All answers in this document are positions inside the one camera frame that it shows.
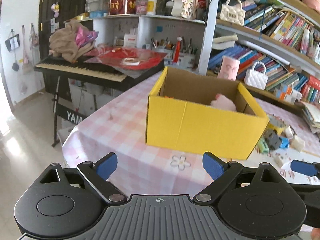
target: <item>flower pattern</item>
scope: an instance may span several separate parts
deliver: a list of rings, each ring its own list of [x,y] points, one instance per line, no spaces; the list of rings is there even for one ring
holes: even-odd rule
[[[186,161],[185,155],[181,155],[180,157],[174,155],[172,156],[172,161],[170,163],[172,167],[178,167],[180,171],[184,171],[186,167],[190,167],[191,164]]]

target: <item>yellow cardboard box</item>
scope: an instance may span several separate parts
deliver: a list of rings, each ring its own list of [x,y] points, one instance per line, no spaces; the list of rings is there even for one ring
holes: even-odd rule
[[[208,105],[217,93],[237,112]],[[146,144],[247,159],[269,118],[240,82],[166,67],[148,97]]]

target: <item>metal screw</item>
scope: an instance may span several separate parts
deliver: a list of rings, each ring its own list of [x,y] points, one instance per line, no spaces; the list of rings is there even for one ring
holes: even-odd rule
[[[112,202],[120,202],[124,200],[124,196],[121,194],[113,194],[109,196],[109,200]]]
[[[211,200],[211,196],[208,194],[199,194],[196,196],[196,200],[200,202],[208,202]]]

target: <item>white quilted handbag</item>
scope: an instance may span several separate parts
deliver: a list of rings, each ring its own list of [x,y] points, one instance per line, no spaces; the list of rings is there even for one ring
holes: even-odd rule
[[[254,67],[258,64],[261,64],[264,68],[263,72],[259,72],[254,70]],[[248,69],[245,78],[244,83],[248,86],[259,88],[264,90],[266,88],[266,84],[268,81],[268,76],[266,75],[266,65],[264,65],[261,61],[257,61],[252,65],[252,69]]]
[[[240,8],[237,8],[235,6],[230,6],[229,5],[230,1],[231,0],[227,0],[226,4],[222,4],[220,19],[244,26],[245,10],[242,9],[241,1],[237,0],[240,3]]]

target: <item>white wall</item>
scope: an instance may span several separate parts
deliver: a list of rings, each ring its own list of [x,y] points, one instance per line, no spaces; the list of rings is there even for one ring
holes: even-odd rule
[[[8,39],[11,29],[15,34],[20,36],[20,47],[15,49],[17,61],[22,59],[22,32],[21,27],[25,27],[25,44],[29,59],[32,60],[32,53],[29,48],[30,24],[33,23],[36,33],[38,32],[38,16],[39,16],[39,1],[40,0],[2,0],[1,16],[0,16],[0,46],[4,75],[8,85],[9,94],[13,104],[18,103],[24,98],[36,93],[44,88],[43,76],[41,73],[34,71],[23,74],[22,64],[19,63],[20,69],[18,72],[12,70],[14,63],[14,53],[9,52],[4,41]],[[39,51],[35,50],[35,63],[39,61]],[[19,91],[20,81],[25,82],[28,87],[27,92],[22,95]]]

